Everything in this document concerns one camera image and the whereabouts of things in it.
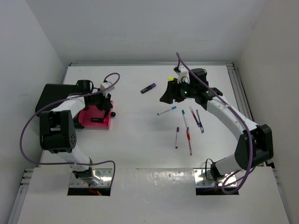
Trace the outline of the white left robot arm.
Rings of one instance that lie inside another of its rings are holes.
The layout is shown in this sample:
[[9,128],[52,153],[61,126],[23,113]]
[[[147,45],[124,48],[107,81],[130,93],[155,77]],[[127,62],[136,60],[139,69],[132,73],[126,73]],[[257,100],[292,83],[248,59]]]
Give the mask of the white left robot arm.
[[71,163],[75,178],[91,186],[99,185],[102,179],[92,160],[77,146],[76,129],[110,128],[115,116],[111,90],[112,83],[107,80],[100,84],[100,94],[94,92],[90,80],[78,80],[75,85],[46,84],[36,106],[38,111],[49,105],[38,114],[41,148]]

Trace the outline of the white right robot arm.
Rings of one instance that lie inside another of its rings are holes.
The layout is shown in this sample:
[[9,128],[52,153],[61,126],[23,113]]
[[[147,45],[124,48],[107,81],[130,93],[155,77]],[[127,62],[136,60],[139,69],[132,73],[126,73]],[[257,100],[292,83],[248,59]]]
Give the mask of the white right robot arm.
[[218,118],[238,141],[231,156],[212,163],[208,176],[213,181],[235,171],[252,169],[273,158],[271,128],[248,119],[230,105],[220,90],[209,87],[205,69],[187,70],[179,66],[174,71],[177,78],[168,80],[160,102],[172,104],[192,98],[204,110]]

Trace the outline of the purple highlighter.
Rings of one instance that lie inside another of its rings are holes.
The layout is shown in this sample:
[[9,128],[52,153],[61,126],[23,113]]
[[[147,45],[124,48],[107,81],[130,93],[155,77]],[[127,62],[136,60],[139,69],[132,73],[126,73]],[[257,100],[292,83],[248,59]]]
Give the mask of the purple highlighter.
[[155,88],[156,87],[156,84],[155,83],[152,83],[151,85],[145,87],[144,89],[141,90],[141,94],[144,94],[148,91],[150,91],[151,89]]

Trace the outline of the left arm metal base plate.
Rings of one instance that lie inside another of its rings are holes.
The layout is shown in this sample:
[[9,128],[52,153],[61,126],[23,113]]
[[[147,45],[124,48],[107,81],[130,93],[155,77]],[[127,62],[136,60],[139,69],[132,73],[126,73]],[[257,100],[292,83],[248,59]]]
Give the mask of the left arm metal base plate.
[[111,187],[113,170],[104,168],[95,168],[91,177],[76,177],[72,173],[69,187],[70,188],[88,188],[91,185],[92,188],[109,188]]

